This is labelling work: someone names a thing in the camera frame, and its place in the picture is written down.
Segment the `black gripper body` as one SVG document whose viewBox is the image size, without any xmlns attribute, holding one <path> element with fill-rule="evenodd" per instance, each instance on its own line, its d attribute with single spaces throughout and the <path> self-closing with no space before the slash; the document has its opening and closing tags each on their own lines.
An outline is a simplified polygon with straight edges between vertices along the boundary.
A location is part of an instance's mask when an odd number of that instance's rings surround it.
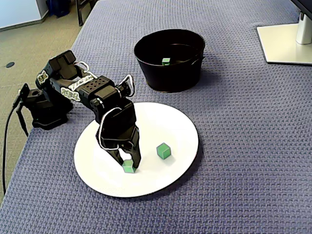
<svg viewBox="0 0 312 234">
<path fill-rule="evenodd" d="M 107 111 L 99 122 L 97 141 L 102 149 L 118 149 L 118 142 L 130 139 L 122 136 L 135 125 L 137 118 L 131 101 L 123 101 L 117 107 Z"/>
</svg>

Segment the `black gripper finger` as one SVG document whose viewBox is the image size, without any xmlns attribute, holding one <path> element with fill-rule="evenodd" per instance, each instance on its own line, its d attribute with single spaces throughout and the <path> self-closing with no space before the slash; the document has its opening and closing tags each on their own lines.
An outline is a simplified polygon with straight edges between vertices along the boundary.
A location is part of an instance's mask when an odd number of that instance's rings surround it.
<svg viewBox="0 0 312 234">
<path fill-rule="evenodd" d="M 128 140 L 130 146 L 128 147 L 129 154 L 133 160 L 133 167 L 138 168 L 141 161 L 141 154 L 139 149 L 139 129 L 134 127 L 133 132 Z"/>
<path fill-rule="evenodd" d="M 120 156 L 119 146 L 116 148 L 109 148 L 106 152 L 120 165 L 122 166 L 124 163 L 123 158 Z"/>
</svg>

